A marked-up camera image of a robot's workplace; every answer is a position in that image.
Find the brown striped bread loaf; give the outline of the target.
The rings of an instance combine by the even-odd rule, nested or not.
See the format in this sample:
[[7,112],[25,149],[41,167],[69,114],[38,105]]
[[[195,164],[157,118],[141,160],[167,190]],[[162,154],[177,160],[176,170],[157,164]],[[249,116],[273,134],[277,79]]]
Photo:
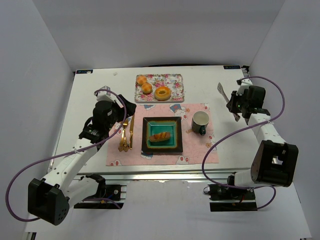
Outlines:
[[156,143],[156,142],[163,142],[167,141],[171,138],[170,132],[160,132],[157,134],[153,134],[149,137],[149,141]]

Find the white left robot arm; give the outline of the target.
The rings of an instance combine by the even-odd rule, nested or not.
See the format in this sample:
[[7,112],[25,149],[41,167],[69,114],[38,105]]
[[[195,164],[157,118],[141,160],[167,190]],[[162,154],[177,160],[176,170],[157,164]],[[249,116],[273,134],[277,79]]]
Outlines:
[[98,153],[104,140],[110,138],[111,128],[134,115],[136,104],[118,96],[120,103],[108,96],[95,104],[92,116],[87,119],[72,153],[42,179],[34,178],[28,185],[27,210],[30,214],[59,225],[69,209],[86,199],[102,199],[106,194],[106,180],[90,173],[72,184],[87,161]]

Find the round bun front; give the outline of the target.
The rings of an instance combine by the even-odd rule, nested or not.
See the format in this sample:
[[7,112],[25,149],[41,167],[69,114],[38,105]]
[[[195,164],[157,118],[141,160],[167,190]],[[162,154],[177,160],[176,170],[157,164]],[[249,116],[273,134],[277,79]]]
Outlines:
[[152,84],[146,82],[141,85],[141,90],[144,94],[150,94],[153,91],[153,86]]

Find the metal tongs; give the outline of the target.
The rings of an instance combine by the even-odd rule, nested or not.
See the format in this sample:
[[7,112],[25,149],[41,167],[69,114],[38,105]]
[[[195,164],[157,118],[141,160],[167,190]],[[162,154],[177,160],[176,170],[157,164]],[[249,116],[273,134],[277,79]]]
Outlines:
[[[217,91],[223,96],[224,100],[226,101],[226,103],[228,103],[230,100],[228,99],[227,95],[225,94],[224,88],[222,86],[222,84],[219,82],[217,85]],[[234,120],[236,122],[238,122],[240,120],[240,116],[237,113],[232,113]]]

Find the gold knife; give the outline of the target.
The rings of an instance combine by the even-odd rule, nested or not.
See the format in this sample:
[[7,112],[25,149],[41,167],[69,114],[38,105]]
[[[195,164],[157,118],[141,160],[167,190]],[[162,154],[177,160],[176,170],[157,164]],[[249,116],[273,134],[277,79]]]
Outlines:
[[135,122],[135,115],[132,116],[131,122],[130,122],[130,127],[129,127],[129,149],[133,149],[133,135],[134,135],[134,122]]

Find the round bun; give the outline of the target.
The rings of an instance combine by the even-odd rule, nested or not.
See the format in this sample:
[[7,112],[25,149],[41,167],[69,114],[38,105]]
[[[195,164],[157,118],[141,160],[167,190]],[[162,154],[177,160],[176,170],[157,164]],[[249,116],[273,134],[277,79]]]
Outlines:
[[153,86],[152,84],[146,82],[141,85],[141,90],[144,94],[150,94],[153,91]]
[[142,86],[143,84],[147,83],[148,80],[147,80],[147,77],[144,76],[144,75],[139,75],[137,76],[136,78],[136,83],[139,85],[139,86]]

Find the gold fork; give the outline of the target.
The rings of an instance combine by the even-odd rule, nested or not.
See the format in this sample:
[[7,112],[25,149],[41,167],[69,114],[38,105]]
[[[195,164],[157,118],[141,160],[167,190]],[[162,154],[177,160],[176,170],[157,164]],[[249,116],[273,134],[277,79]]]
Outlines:
[[120,152],[122,151],[125,151],[127,152],[128,151],[128,145],[127,145],[127,139],[126,139],[126,128],[128,126],[128,119],[126,119],[123,123],[123,130],[122,130],[122,135],[121,135],[121,141],[120,141],[120,144],[119,144],[119,147],[118,147],[118,150]]

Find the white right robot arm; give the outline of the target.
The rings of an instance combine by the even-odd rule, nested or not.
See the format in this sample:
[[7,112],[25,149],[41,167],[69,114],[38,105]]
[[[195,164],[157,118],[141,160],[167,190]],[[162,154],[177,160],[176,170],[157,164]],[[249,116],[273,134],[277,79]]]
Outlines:
[[236,187],[289,187],[293,181],[299,150],[278,134],[269,111],[263,108],[265,95],[263,87],[241,86],[226,105],[231,113],[242,115],[259,143],[250,169],[234,174]]

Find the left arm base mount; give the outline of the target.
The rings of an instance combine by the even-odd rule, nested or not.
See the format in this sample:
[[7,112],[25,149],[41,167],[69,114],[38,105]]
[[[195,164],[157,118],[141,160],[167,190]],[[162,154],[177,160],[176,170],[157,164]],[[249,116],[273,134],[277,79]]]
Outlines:
[[75,204],[75,209],[122,209],[126,199],[126,185],[106,183],[106,179],[96,173],[81,176],[80,180],[84,179],[94,180],[98,184],[97,191],[94,195],[88,196],[85,201]]

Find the green square plate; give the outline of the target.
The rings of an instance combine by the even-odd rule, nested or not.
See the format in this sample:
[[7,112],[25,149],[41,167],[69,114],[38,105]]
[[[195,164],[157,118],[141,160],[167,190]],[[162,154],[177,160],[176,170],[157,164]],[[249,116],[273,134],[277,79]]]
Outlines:
[[[160,133],[170,133],[164,141],[151,142],[150,137]],[[183,152],[182,122],[180,117],[144,117],[142,121],[141,150],[144,153]]]

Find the round bun back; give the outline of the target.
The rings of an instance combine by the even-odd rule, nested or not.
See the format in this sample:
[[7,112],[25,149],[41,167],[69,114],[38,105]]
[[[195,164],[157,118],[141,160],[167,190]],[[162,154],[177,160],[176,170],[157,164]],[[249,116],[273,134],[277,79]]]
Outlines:
[[147,77],[144,76],[144,75],[139,75],[137,76],[136,78],[136,83],[139,85],[139,86],[142,86],[143,84],[147,83],[148,80],[147,80]]

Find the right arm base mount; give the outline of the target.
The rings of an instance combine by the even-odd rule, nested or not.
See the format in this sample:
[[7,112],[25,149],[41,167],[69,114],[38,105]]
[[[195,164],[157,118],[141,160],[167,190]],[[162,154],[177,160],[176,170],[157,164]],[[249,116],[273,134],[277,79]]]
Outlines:
[[211,212],[251,212],[257,211],[256,196],[253,191],[234,188],[235,174],[227,177],[226,183],[211,184],[203,189],[203,193],[209,196]]

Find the dark green mug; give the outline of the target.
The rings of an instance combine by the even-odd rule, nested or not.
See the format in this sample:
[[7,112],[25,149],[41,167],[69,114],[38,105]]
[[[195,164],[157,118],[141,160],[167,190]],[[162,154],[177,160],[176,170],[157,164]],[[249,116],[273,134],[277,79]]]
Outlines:
[[210,122],[209,115],[204,111],[197,111],[191,121],[191,129],[193,132],[204,136],[206,134],[206,128]]

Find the pink bunny placemat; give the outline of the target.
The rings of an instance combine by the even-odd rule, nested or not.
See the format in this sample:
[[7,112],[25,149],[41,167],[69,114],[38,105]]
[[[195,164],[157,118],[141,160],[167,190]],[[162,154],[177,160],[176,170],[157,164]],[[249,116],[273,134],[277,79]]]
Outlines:
[[[119,128],[119,123],[115,124],[110,132],[118,132],[107,141],[106,165],[117,167],[202,163],[204,155],[215,143],[215,135],[212,121],[208,123],[204,136],[192,131],[192,117],[198,111],[211,115],[208,103],[138,105],[134,117],[132,149],[127,152],[119,151],[123,128]],[[142,152],[144,117],[179,117],[181,119],[183,152],[164,154]]]

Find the floral rectangular tray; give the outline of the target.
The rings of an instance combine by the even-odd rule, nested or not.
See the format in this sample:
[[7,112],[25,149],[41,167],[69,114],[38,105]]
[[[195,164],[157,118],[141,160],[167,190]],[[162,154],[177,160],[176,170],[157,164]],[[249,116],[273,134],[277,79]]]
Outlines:
[[139,74],[135,78],[136,103],[171,102],[185,100],[183,76],[179,73]]

